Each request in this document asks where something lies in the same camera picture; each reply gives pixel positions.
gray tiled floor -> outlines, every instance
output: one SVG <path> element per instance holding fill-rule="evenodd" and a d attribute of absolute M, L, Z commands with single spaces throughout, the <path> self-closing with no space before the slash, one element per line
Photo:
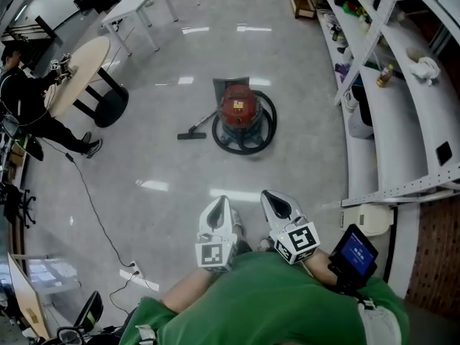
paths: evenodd
<path fill-rule="evenodd" d="M 341 236 L 339 210 L 322 208 L 346 196 L 347 186 L 344 125 L 341 109 L 331 105 L 336 81 L 319 23 L 294 19 L 289 0 L 172 2 L 176 23 L 162 0 L 147 10 L 160 51 L 153 52 L 136 29 L 126 40 L 131 57 L 116 45 L 111 49 L 109 72 L 129 90 L 123 117 L 107 129 L 96 128 L 74 108 L 64 119 L 80 137 L 87 130 L 103 137 L 93 159 L 76 156 L 76 162 L 122 259 L 135 259 L 147 279 L 160 285 L 157 294 L 134 283 L 116 294 L 114 300 L 128 311 L 143 295 L 159 297 L 195 267 L 198 217 L 214 189 L 282 191 L 298 199 L 315 221 L 323 249 L 331 251 Z M 98 34 L 101 19 L 77 46 Z M 237 32 L 238 24 L 271 31 Z M 183 34 L 182 27 L 209 31 Z M 131 28 L 125 19 L 124 34 Z M 213 143 L 209 123 L 202 128 L 208 139 L 176 140 L 215 106 L 212 78 L 244 75 L 269 84 L 252 87 L 277 106 L 278 130 L 268 149 L 252 157 L 225 153 Z M 193 82 L 177 84 L 181 77 Z M 108 88 L 101 80 L 93 87 L 101 93 Z M 80 99 L 95 106 L 86 94 Z M 105 305 L 101 323 L 118 325 L 125 314 L 108 296 L 124 284 L 123 267 L 97 224 L 77 170 L 62 154 L 44 148 L 45 161 L 31 161 L 27 175 L 37 196 L 37 225 L 27 232 L 27 249 L 63 253 L 77 267 L 83 287 L 56 298 L 69 320 L 99 290 Z M 148 180 L 164 190 L 139 186 Z M 261 206 L 233 202 L 255 246 L 268 232 Z"/>

